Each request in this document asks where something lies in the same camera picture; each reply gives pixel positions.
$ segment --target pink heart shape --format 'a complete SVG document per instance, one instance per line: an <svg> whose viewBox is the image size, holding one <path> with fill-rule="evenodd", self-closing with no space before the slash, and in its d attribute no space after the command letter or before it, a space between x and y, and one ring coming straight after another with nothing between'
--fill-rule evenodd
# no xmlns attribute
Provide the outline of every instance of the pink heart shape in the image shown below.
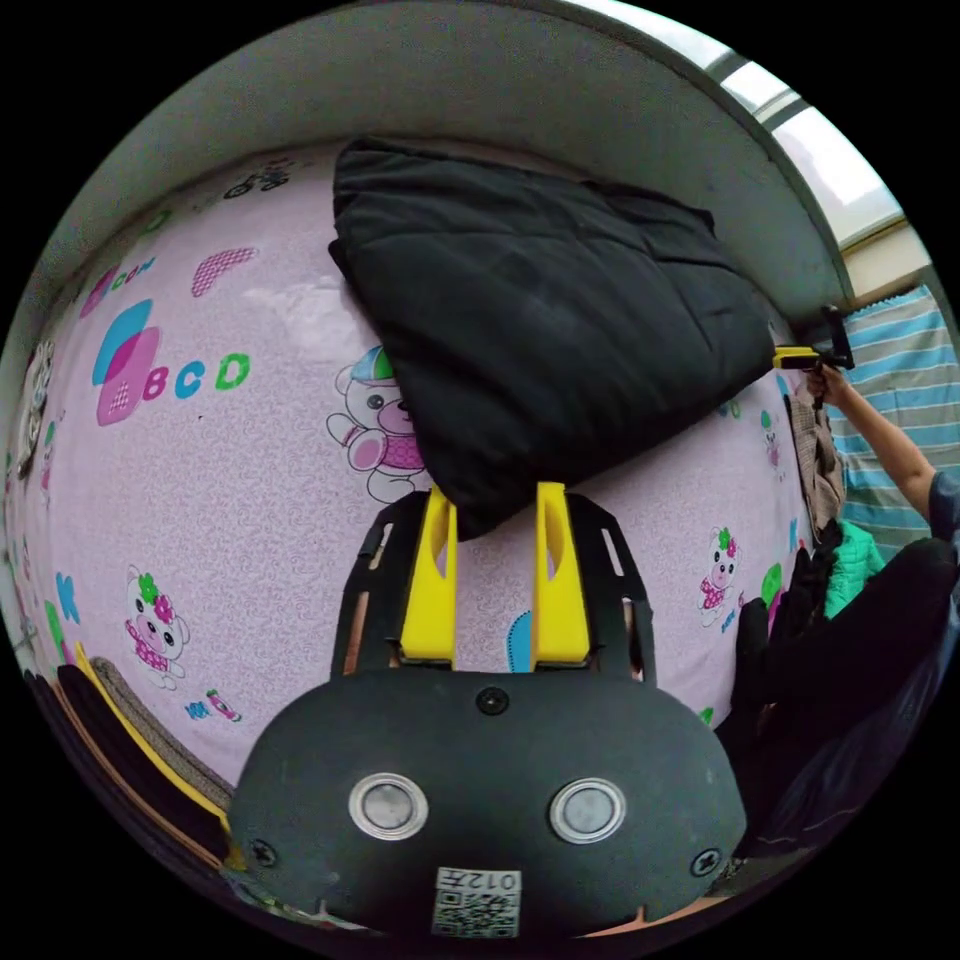
<svg viewBox="0 0 960 960"><path fill-rule="evenodd" d="M252 260L259 252L254 247L243 247L239 250L221 250L220 253L207 257L193 275L190 292L195 297L202 297L214 285L217 277L237 264Z"/></svg>

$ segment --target black quilted cushion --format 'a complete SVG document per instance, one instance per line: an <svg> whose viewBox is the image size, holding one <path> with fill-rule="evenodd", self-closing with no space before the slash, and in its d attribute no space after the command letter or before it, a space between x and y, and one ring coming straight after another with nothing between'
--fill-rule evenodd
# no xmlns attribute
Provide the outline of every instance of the black quilted cushion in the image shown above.
<svg viewBox="0 0 960 960"><path fill-rule="evenodd" d="M691 426L772 365L709 213L364 138L330 252L392 362L461 538Z"/></svg>

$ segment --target striped curtain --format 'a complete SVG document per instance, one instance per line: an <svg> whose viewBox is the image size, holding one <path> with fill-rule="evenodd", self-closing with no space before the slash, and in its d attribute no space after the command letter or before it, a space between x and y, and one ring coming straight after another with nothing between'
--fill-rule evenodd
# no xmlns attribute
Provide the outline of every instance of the striped curtain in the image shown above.
<svg viewBox="0 0 960 960"><path fill-rule="evenodd" d="M850 382L906 431L935 466L960 479L960 365L926 287L873 304L846 321L856 368ZM845 461L843 519L868 530L885 560L929 527L894 487L863 437L828 408Z"/></svg>

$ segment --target teddy bear illustration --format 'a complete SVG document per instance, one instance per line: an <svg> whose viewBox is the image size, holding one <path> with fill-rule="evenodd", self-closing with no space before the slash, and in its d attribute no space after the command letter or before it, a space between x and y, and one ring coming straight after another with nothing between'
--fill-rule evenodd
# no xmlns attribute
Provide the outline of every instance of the teddy bear illustration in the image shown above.
<svg viewBox="0 0 960 960"><path fill-rule="evenodd" d="M367 474L367 491L380 503L394 503L416 489L424 472L406 404L383 347L368 350L337 374L337 392L346 413L327 417L330 436L347 451L347 462Z"/></svg>
<svg viewBox="0 0 960 960"><path fill-rule="evenodd" d="M176 690L175 678L186 676L177 661L190 641L190 630L153 577L134 566L127 570L127 613L127 636L144 673L156 686Z"/></svg>
<svg viewBox="0 0 960 960"><path fill-rule="evenodd" d="M47 426L47 433L43 438L43 458L40 462L40 495L43 498L44 505L50 506L50 466L53 461L54 440L57 434L57 426L63 420L63 411L56 420L51 420Z"/></svg>
<svg viewBox="0 0 960 960"><path fill-rule="evenodd" d="M710 533L710 572L700 581L697 607L703 626L715 623L724 612L743 551L730 531L714 527Z"/></svg>
<svg viewBox="0 0 960 960"><path fill-rule="evenodd" d="M777 432L778 421L779 418L775 420L766 410L760 414L760 426L763 427L763 443L767 453L767 461L776 472L777 479L783 483L786 474L783 470L780 436Z"/></svg>

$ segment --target circular sensor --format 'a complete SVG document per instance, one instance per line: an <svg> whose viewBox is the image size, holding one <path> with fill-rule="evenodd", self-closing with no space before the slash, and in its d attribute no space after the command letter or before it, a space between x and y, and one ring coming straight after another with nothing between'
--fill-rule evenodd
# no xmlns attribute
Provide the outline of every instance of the circular sensor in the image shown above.
<svg viewBox="0 0 960 960"><path fill-rule="evenodd" d="M567 784L550 805L550 825L567 843L597 843L616 833L627 801L609 780L589 778Z"/></svg>
<svg viewBox="0 0 960 960"><path fill-rule="evenodd" d="M368 836L377 840L406 840L427 822L427 798L406 777L375 773L350 791L350 817Z"/></svg>

